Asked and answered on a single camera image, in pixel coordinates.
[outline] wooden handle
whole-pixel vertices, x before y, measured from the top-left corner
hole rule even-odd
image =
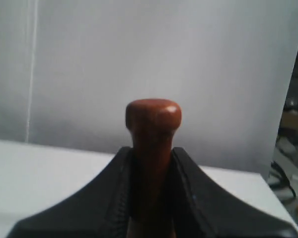
[[[163,186],[172,138],[180,124],[181,109],[170,100],[136,100],[126,108],[135,152],[128,238],[175,237]]]

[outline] cardboard box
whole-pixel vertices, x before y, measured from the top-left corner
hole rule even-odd
[[[297,130],[298,112],[297,111],[283,112],[282,119],[280,121],[280,127]]]

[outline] white backdrop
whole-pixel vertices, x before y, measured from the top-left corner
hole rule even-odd
[[[125,106],[168,98],[183,109],[175,146],[202,165],[266,174],[298,0],[4,0],[0,10],[0,138],[115,152],[131,144]]]

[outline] red wooden knob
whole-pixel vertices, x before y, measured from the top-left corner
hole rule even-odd
[[[163,186],[180,124],[181,108],[173,101],[142,99],[127,105],[126,127],[135,153],[128,238],[175,237]]]

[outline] white tabletop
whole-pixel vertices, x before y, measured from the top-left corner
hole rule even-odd
[[[91,181],[113,155],[0,141],[0,238],[20,218],[40,212]],[[298,226],[259,174],[201,167],[251,206]]]

